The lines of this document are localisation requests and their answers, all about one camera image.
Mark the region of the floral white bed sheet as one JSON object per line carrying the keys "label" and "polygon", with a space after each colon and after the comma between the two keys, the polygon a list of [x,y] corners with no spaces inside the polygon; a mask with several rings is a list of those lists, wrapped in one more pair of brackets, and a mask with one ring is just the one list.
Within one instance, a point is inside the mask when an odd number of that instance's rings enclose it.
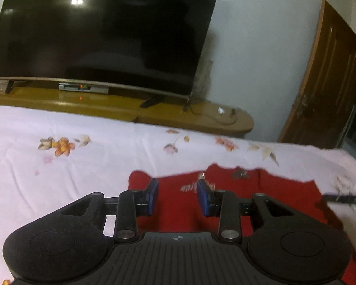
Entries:
{"label": "floral white bed sheet", "polygon": [[[196,182],[248,198],[263,192],[344,229],[356,249],[356,205],[326,204],[324,193],[356,194],[356,160],[339,149],[254,142],[183,129],[0,106],[0,283],[7,236],[92,193],[117,196],[159,180],[143,231],[215,231],[199,208]],[[356,258],[344,276],[356,284]]]}

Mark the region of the brown wooden door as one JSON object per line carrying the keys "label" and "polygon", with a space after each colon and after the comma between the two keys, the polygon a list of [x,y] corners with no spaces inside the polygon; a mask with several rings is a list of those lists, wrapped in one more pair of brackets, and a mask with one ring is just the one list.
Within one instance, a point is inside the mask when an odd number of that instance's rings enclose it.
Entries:
{"label": "brown wooden door", "polygon": [[356,34],[322,1],[313,48],[280,143],[340,146],[356,99]]}

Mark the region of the silver set-top box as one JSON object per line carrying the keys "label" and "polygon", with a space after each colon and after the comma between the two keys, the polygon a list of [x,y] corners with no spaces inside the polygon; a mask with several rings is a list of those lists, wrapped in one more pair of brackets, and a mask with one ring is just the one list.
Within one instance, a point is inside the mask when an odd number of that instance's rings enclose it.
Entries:
{"label": "silver set-top box", "polygon": [[60,82],[59,83],[59,90],[60,91],[73,91],[73,92],[84,92],[84,93],[98,93],[98,94],[108,94],[109,87],[105,86],[93,86],[93,85],[86,85],[86,84],[73,84],[67,82]]}

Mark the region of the wooden TV stand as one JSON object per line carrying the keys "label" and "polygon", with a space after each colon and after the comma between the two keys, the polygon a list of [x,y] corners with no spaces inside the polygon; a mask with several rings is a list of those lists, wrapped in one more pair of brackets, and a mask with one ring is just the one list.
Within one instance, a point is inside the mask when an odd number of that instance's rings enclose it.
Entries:
{"label": "wooden TV stand", "polygon": [[[108,119],[161,125],[204,133],[242,138],[255,122],[239,108],[196,100],[164,96],[148,108],[142,104],[151,96],[140,92],[110,88],[110,93],[95,94],[60,91],[53,81],[8,81],[0,79],[0,105],[45,111],[82,114]],[[218,114],[218,108],[225,110]]]}

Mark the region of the clear glass vase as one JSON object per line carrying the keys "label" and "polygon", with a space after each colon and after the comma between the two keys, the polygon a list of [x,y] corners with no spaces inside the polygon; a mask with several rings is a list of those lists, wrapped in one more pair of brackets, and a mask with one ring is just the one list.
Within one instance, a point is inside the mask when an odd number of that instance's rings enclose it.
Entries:
{"label": "clear glass vase", "polygon": [[195,74],[192,89],[192,100],[203,100],[207,97],[211,86],[211,70],[213,61],[209,59],[201,59]]}

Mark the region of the large black television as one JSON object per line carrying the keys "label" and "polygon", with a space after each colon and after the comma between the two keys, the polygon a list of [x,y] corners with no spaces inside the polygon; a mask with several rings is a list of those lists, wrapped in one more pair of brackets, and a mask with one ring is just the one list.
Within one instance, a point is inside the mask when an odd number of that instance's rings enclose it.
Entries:
{"label": "large black television", "polygon": [[192,91],[216,0],[4,0],[0,77]]}

